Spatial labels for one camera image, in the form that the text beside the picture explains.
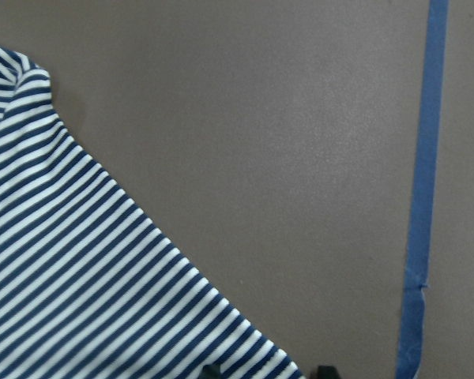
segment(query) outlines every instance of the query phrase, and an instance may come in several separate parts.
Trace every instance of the striped shirt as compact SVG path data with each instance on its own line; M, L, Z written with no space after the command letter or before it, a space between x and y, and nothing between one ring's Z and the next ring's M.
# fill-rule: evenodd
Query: striped shirt
M300 378L69 134L0 47L0 378Z

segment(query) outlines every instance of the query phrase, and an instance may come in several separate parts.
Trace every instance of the blue tape strip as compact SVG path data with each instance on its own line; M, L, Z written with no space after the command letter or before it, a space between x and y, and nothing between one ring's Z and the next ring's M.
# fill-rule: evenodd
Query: blue tape strip
M417 377L423 347L447 14L448 0L430 1L396 379Z

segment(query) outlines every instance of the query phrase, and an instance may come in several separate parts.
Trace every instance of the gray-brown surface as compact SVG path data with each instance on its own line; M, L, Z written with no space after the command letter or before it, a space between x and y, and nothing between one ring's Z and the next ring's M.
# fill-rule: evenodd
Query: gray-brown surface
M474 0L452 3L421 376L446 379L474 377ZM305 373L389 378L427 6L8 0L0 44Z

